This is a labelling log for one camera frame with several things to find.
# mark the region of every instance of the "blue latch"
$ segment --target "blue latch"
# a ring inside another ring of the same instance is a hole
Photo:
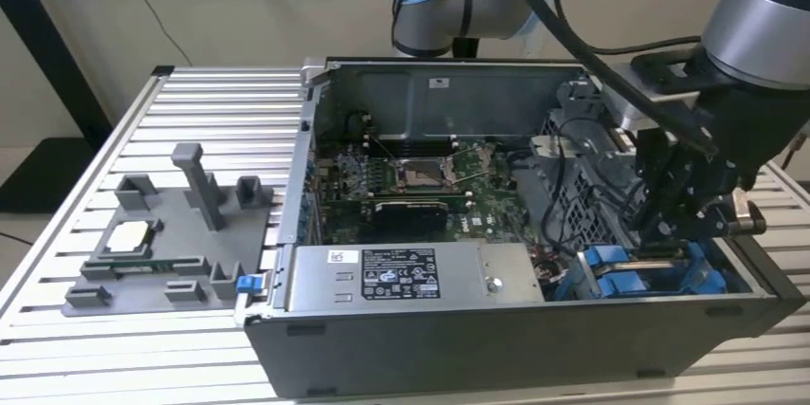
[[[248,293],[251,295],[260,293],[263,286],[263,278],[255,275],[243,275],[236,280],[236,292]]]

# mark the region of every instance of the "aluminum slotted surface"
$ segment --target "aluminum slotted surface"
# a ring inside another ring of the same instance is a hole
[[[179,69],[153,78],[107,149],[45,229],[0,299],[0,401],[12,403],[276,402],[232,312],[61,316],[64,291],[101,235],[125,173],[181,186],[168,156],[199,141],[221,184],[259,175],[276,191],[261,263],[272,264],[276,226],[301,106],[297,69]],[[810,196],[770,166],[752,199],[768,219],[759,242],[810,296]],[[442,396],[357,404],[810,402],[810,305],[758,339],[720,345],[675,379]]]

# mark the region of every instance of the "metal bracket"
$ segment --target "metal bracket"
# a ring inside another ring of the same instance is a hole
[[[539,137],[531,138],[531,149],[538,156],[558,158],[559,146],[562,146],[562,153],[564,156],[582,155],[582,147],[579,144],[564,137],[558,135],[540,135]]]
[[[327,79],[328,72],[325,57],[307,57],[301,65],[301,86],[312,87],[321,83]]]

